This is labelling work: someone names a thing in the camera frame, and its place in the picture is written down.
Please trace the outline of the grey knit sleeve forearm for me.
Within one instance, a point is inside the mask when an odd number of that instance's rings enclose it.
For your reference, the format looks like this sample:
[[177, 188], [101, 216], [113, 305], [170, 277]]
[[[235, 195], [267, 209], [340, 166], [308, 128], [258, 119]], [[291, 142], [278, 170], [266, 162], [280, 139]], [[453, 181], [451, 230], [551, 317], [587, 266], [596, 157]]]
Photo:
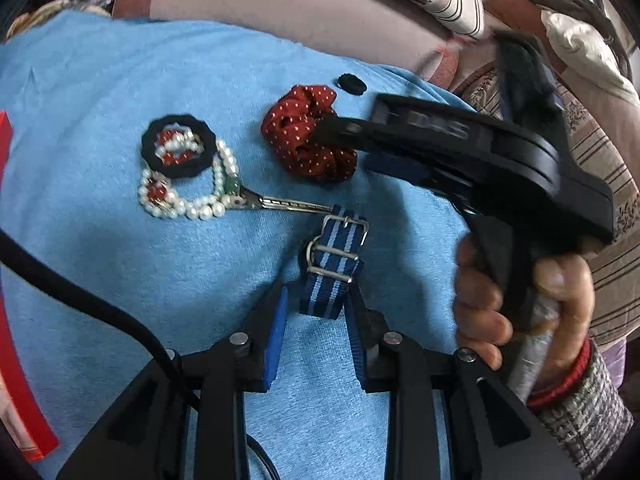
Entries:
[[639, 423], [590, 340], [563, 381], [531, 394], [527, 407], [582, 478], [619, 479], [631, 471], [639, 451]]

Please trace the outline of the person's right hand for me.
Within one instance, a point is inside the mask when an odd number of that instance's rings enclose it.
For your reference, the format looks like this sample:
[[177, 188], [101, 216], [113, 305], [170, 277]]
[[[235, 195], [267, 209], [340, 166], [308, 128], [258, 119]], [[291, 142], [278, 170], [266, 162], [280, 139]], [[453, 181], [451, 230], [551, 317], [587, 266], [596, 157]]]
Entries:
[[[502, 292], [480, 272], [472, 237], [460, 240], [454, 278], [454, 322], [457, 342], [474, 350], [493, 369], [502, 363], [500, 348], [509, 342], [513, 327], [500, 313]], [[536, 383], [538, 390], [558, 386], [573, 367], [587, 339], [594, 310], [592, 275], [578, 255], [538, 260], [534, 283], [546, 297], [560, 306], [553, 338]]]

